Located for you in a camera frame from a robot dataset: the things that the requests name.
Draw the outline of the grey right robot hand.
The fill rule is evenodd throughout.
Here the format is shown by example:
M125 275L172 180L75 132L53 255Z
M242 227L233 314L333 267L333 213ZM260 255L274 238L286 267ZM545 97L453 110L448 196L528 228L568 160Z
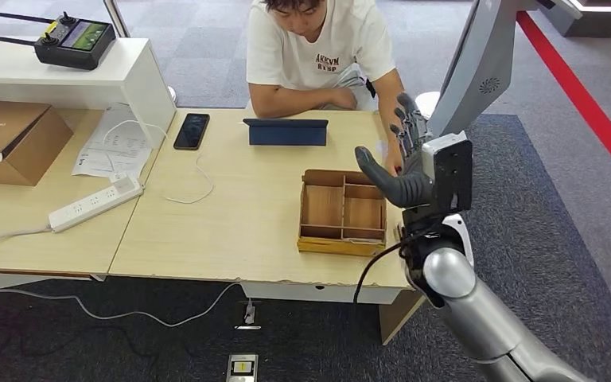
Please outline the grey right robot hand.
M423 172L422 145L433 138L427 121L418 109L416 102L407 93L397 96L401 107L395 114L401 119L402 126L391 126L400 146L402 167L398 176L390 175L364 146L355 148L356 162L373 185L394 206L410 209L427 205L433 199L434 181Z

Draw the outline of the person's left hand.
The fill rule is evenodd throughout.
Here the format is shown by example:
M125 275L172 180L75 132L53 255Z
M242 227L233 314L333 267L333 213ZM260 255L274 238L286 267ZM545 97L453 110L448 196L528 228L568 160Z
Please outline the person's left hand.
M384 165L390 175L397 177L403 168L402 155L400 152L389 150L384 159Z

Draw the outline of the person's right hand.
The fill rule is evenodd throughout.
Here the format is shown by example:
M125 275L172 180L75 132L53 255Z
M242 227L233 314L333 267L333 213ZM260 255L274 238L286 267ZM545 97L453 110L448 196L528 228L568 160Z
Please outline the person's right hand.
M341 110L356 110L357 100L350 88L328 90L328 103Z

